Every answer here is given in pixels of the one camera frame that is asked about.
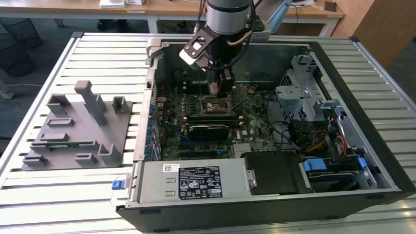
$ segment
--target wastebasket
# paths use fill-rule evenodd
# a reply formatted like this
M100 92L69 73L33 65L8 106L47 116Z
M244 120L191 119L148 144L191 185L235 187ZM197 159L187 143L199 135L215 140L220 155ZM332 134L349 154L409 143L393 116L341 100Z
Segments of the wastebasket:
M35 69L35 63L16 41L16 36L0 34L0 68L13 77L28 74Z
M35 48L41 44L41 39L31 19L0 18L0 23L8 33L17 36L17 42L25 49Z

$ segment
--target black cable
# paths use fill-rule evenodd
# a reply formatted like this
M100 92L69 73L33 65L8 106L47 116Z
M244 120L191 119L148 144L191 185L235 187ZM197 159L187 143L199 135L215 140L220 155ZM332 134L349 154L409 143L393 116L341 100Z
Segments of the black cable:
M257 8L257 6L260 5L261 2L263 2L263 0L259 0L259 1L256 2L255 9Z
M200 10L199 10L199 13L197 13L197 22L199 23L201 22L201 15L203 15L203 10L204 10L205 3L207 3L207 0L201 0L200 1Z
M256 23L256 9L255 9L255 0L251 0L249 1L249 6L251 6L251 10L252 10L252 13L251 13L251 17L252 17L252 21L251 21L251 31L253 31L255 29L255 23ZM231 66L233 66L236 64L236 62L239 62L239 60L241 59L241 57L244 56L245 52L247 52L247 49L248 49L248 46L249 46L249 42L251 42L251 39L252 37L249 36L248 39L247 39L247 42L245 42L245 45L243 46L243 49L239 53L239 55L232 59L231 63L221 66L221 67L209 67L208 69L211 71L224 71L227 68L229 68Z
M293 146L295 150L303 153L303 149L295 144L295 142L291 140L291 138L288 136L285 136L272 125L269 119L268 119L268 115L267 115L267 110L268 110L268 104L271 102L271 97L268 97L267 99L267 104L265 104L265 122L267 124L271 126L271 128L273 129L275 133L277 133L283 138L287 139L287 142Z
M293 36L296 35L296 26L297 26L297 22L299 22L299 14L297 14L297 6L291 4L295 7L295 11L296 11L296 23L293 26Z
M276 121L271 122L271 124L273 124L273 123L283 123L284 125L289 125L289 123L287 121L283 121L283 120L276 120Z
M292 149L283 149L283 148L281 148L283 145L291 145L291 144L288 144L288 143L284 143L284 137L283 137L283 135L285 134L285 132L288 132L288 129L285 129L285 130L281 132L280 143L276 143L276 145L280 145L280 147L279 147L280 150L291 151L291 150L295 150L295 148L292 148Z

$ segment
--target red wire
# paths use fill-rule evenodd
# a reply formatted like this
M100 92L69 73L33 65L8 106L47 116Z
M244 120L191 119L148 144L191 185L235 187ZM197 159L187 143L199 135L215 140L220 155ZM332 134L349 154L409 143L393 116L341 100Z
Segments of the red wire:
M319 130L319 131L315 132L315 134L313 134L313 136L312 136L312 139L313 139L312 144L315 144L315 137L316 137L316 134L319 134L319 133L321 133L321 132L325 132L325 131L327 131L327 130Z

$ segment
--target barcode sticker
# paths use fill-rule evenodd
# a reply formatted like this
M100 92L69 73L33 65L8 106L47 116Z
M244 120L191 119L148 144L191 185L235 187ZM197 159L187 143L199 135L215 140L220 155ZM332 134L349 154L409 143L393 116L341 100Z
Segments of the barcode sticker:
M163 172L179 172L180 171L180 164L164 164L163 165Z

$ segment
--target motherboard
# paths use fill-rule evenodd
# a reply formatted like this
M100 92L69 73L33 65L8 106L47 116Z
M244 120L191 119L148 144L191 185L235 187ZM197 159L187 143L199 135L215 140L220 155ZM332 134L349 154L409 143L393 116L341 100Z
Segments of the motherboard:
M269 91L237 84L224 98L196 92L175 87L159 95L161 160L235 158L277 149L264 115Z

